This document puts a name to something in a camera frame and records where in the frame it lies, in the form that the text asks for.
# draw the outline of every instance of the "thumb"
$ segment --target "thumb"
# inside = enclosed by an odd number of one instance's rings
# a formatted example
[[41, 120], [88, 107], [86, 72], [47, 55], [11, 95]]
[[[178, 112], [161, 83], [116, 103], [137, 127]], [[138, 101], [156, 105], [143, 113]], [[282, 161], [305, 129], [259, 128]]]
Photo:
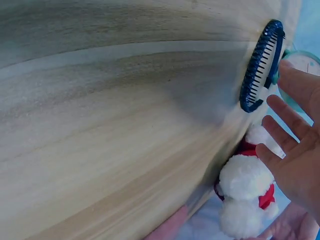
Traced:
[[264, 165], [270, 170], [273, 176], [276, 178], [275, 173], [277, 165], [280, 162], [280, 157], [274, 154], [269, 148], [264, 144], [258, 144], [255, 148], [258, 158], [264, 163]]
[[286, 60], [280, 62], [279, 73], [279, 87], [292, 97], [309, 117], [320, 122], [320, 76], [297, 70]]

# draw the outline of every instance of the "fluffy white pom-pom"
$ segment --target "fluffy white pom-pom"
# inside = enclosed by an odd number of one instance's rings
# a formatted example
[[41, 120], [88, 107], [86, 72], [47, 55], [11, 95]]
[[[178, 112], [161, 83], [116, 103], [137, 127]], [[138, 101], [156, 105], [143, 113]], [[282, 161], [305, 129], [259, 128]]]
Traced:
[[254, 145], [265, 144], [268, 138], [271, 138], [270, 134], [261, 125], [252, 125], [245, 135], [245, 141]]
[[263, 210], [250, 201], [226, 200], [220, 213], [221, 231], [235, 239], [254, 238], [263, 226]]
[[275, 216], [277, 216], [278, 212], [279, 212], [279, 207], [275, 202], [272, 202], [267, 208], [266, 210], [264, 210], [264, 212], [266, 213], [266, 217], [268, 219], [273, 219]]
[[225, 196], [252, 200], [266, 194], [274, 176], [256, 156], [235, 155], [221, 170], [219, 180]]

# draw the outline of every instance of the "stuffed toy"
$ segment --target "stuffed toy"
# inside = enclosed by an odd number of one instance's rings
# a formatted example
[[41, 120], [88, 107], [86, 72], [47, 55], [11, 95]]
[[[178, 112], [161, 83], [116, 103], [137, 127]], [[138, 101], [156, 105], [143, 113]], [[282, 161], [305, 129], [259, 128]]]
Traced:
[[215, 182], [214, 190], [223, 201], [220, 228], [234, 239], [256, 237], [262, 230], [263, 219], [278, 214], [274, 177], [256, 154], [260, 143], [284, 157], [284, 152], [262, 126], [251, 126]]

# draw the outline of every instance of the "teal object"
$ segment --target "teal object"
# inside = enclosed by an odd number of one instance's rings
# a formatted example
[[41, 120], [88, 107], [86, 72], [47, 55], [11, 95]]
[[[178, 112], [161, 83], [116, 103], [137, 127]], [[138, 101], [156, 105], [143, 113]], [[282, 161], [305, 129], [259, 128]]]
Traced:
[[[314, 60], [315, 62], [317, 62], [320, 65], [320, 59], [315, 56], [314, 54], [307, 52], [307, 51], [289, 51], [289, 50], [285, 50], [284, 54], [282, 56], [283, 60], [287, 60], [289, 59], [292, 55], [300, 55], [300, 56], [304, 56], [304, 57], [308, 57], [312, 60]], [[315, 64], [313, 62], [310, 62], [310, 66], [314, 66]], [[273, 77], [273, 84], [277, 84], [279, 80], [279, 71], [277, 71], [277, 73], [275, 74], [275, 76]], [[284, 91], [282, 91], [281, 89], [279, 89], [280, 95], [283, 98], [283, 100], [290, 106], [292, 107], [296, 112], [298, 113], [304, 113], [304, 111], [301, 109], [301, 107], [297, 104], [297, 102], [295, 100], [293, 100], [288, 94], [286, 94]]]

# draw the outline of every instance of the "skin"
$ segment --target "skin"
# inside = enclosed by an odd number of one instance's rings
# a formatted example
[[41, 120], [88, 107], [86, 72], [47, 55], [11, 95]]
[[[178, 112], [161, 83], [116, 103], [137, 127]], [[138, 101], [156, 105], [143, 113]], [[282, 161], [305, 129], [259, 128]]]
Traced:
[[268, 97], [268, 105], [299, 141], [271, 116], [266, 116], [262, 125], [286, 157], [279, 158], [264, 144], [256, 147], [256, 153], [292, 202], [259, 238], [251, 240], [271, 236], [273, 240], [314, 240], [320, 223], [320, 77], [296, 70], [288, 61], [281, 61], [279, 72], [278, 86], [300, 105], [314, 124], [310, 126], [278, 96]]

